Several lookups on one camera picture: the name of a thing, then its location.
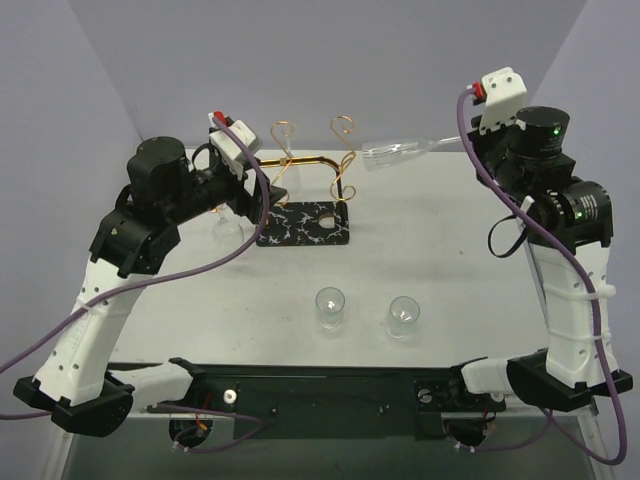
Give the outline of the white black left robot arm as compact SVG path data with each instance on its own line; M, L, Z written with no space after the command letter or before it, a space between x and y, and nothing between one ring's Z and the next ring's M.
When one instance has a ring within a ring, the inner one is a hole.
M144 288L158 276L180 241L179 227L226 204L252 223L285 191L257 174L254 191L244 187L250 163L262 142L237 132L209 135L210 165L191 166L184 144L161 136L143 141L127 163L129 184L100 222L90 246L85 278L72 322L45 364L17 381L14 395L44 410L68 433L105 437L132 411L164 402L181 410L200 408L205 373L181 358L129 371L111 371L111 354Z

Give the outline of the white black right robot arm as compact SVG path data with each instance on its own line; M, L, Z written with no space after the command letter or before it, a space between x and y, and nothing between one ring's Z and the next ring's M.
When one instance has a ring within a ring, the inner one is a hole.
M595 396L633 387L611 347L607 282L612 203L598 183L575 176L563 151L569 115L552 107L493 108L470 121L463 145L478 180L520 223L548 332L547 347L501 362L480 360L447 383L449 402L468 409L483 393L513 393L540 408L571 411Z

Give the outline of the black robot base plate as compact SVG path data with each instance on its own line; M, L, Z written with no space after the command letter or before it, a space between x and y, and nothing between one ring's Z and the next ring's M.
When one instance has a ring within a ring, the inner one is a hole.
M471 394L458 367L309 367L199 365L186 397L161 413L231 419L234 439L438 439L461 415L479 431L506 405Z

